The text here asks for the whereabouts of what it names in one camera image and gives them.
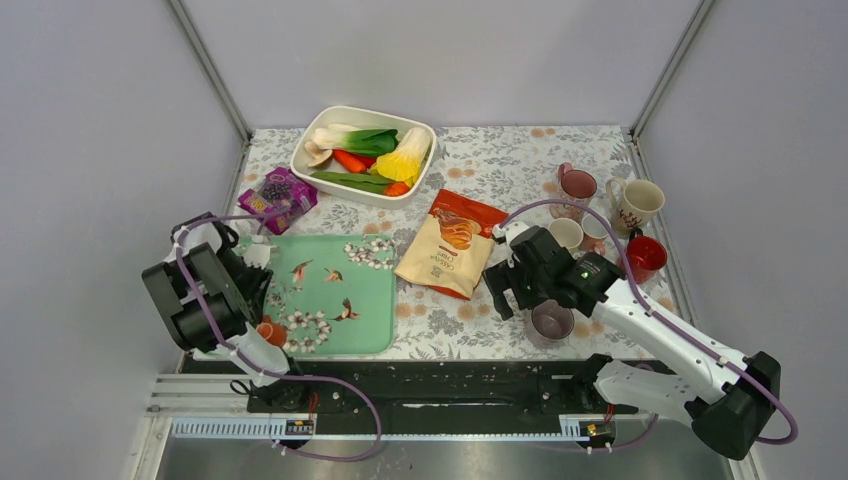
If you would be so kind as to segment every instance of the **small cup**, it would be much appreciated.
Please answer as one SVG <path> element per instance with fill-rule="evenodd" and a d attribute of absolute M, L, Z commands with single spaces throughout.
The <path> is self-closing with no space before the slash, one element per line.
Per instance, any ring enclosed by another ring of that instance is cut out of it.
<path fill-rule="evenodd" d="M 574 255 L 583 241 L 583 229 L 570 218 L 558 218 L 548 225 L 548 231 L 560 247 Z"/>
<path fill-rule="evenodd" d="M 601 221 L 592 215 L 586 215 L 580 221 L 583 228 L 583 241 L 580 242 L 580 250 L 583 252 L 595 252 L 598 255 L 606 254 L 604 240 L 609 236 L 607 229 L 601 225 Z"/>
<path fill-rule="evenodd" d="M 612 190 L 614 183 L 621 187 L 619 197 Z M 612 228 L 621 236 L 644 226 L 665 205 L 662 189 L 647 180 L 626 182 L 623 178 L 613 177 L 607 182 L 606 188 L 612 204 Z"/>
<path fill-rule="evenodd" d="M 275 347 L 282 347 L 286 344 L 286 340 L 288 340 L 288 333 L 286 333 L 286 329 L 282 325 L 265 321 L 264 319 L 262 323 L 256 326 L 256 332 L 266 342 Z"/>
<path fill-rule="evenodd" d="M 536 348 L 558 347 L 574 330 L 574 314 L 556 300 L 545 300 L 536 306 L 524 322 L 524 333 Z"/>
<path fill-rule="evenodd" d="M 633 272 L 633 281 L 638 285 L 653 278 L 668 261 L 665 247 L 653 238 L 642 235 L 639 229 L 630 233 L 625 254 Z M 621 258 L 618 259 L 618 267 L 624 269 Z"/>
<path fill-rule="evenodd" d="M 557 180 L 562 188 L 559 197 L 582 205 L 589 205 L 589 201 L 598 190 L 598 182 L 589 172 L 574 170 L 574 167 L 565 162 L 557 170 Z M 579 222 L 585 213 L 583 210 L 571 205 L 552 204 L 551 215 L 554 218 L 570 218 Z"/>

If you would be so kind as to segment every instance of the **green tray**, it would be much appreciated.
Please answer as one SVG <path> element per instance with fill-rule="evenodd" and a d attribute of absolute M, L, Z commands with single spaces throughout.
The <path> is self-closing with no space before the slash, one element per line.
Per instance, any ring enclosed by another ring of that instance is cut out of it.
<path fill-rule="evenodd" d="M 294 357 L 371 355 L 389 348 L 395 323 L 396 261 L 391 237 L 258 238 L 276 247 L 267 266 L 274 277 L 263 312 L 288 329 L 287 353 Z M 253 241 L 242 238 L 240 243 L 245 249 Z"/>

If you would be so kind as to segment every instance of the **floral tablecloth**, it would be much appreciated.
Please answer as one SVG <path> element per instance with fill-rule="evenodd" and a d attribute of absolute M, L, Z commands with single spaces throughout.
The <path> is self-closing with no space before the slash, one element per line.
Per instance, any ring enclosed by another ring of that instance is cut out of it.
<path fill-rule="evenodd" d="M 401 210 L 383 210 L 320 194 L 318 205 L 295 222 L 290 234 L 378 233 L 390 234 L 400 256 L 409 247 L 430 204 L 441 188 L 511 212 L 541 198 L 557 196 L 556 169 L 571 162 L 598 181 L 590 206 L 608 213 L 603 185 L 613 176 L 635 178 L 620 127 L 450 127 L 437 128 L 438 146 L 422 188 Z M 264 174 L 289 163 L 303 129 L 262 129 L 253 138 L 238 195 L 257 187 Z M 244 213 L 233 206 L 233 213 Z M 552 220 L 545 207 L 525 213 L 527 223 L 547 225 Z M 244 235 L 258 224 L 238 221 Z M 618 253 L 607 239 L 607 257 Z M 492 265 L 506 257 L 496 247 Z M 643 288 L 674 310 L 665 271 Z M 425 287 L 397 283 L 395 339 L 384 353 L 357 358 L 428 360 L 580 359 L 593 353 L 617 358 L 650 358 L 651 355 L 622 333 L 575 311 L 577 323 L 562 346 L 539 350 L 523 333 L 523 318 L 501 321 L 492 308 L 488 290 L 481 285 L 471 301 L 461 301 Z"/>

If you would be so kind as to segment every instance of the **red vegetable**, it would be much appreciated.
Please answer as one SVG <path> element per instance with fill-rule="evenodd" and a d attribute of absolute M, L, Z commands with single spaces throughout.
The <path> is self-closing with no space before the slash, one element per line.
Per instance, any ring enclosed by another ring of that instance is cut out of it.
<path fill-rule="evenodd" d="M 399 197 L 399 196 L 404 195 L 405 193 L 409 192 L 410 190 L 412 190 L 412 189 L 409 188 L 409 185 L 407 185 L 406 183 L 395 182 L 395 183 L 392 183 L 391 185 L 389 185 L 388 187 L 386 187 L 385 190 L 383 190 L 383 195 L 385 195 L 387 197 Z"/>
<path fill-rule="evenodd" d="M 366 157 L 365 155 L 357 155 L 355 153 L 350 153 L 346 150 L 333 150 L 333 152 L 337 152 L 337 151 L 338 152 L 344 152 L 344 153 L 350 155 L 351 157 L 359 160 L 367 168 L 371 168 L 371 166 L 374 165 L 374 163 L 377 161 L 377 157 Z"/>
<path fill-rule="evenodd" d="M 350 173 L 365 173 L 368 171 L 368 167 L 364 163 L 344 150 L 333 150 L 333 158 Z"/>

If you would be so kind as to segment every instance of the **snack bag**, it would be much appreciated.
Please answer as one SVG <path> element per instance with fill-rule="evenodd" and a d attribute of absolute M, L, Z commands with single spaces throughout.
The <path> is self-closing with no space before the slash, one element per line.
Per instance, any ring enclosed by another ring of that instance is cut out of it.
<path fill-rule="evenodd" d="M 468 300 L 495 246 L 492 228 L 506 217 L 497 208 L 439 191 L 395 274 Z"/>
<path fill-rule="evenodd" d="M 318 190 L 283 167 L 277 167 L 266 175 L 258 192 L 248 189 L 239 196 L 239 206 L 252 214 L 280 212 L 265 221 L 268 230 L 276 235 L 285 232 L 292 222 L 316 203 Z"/>

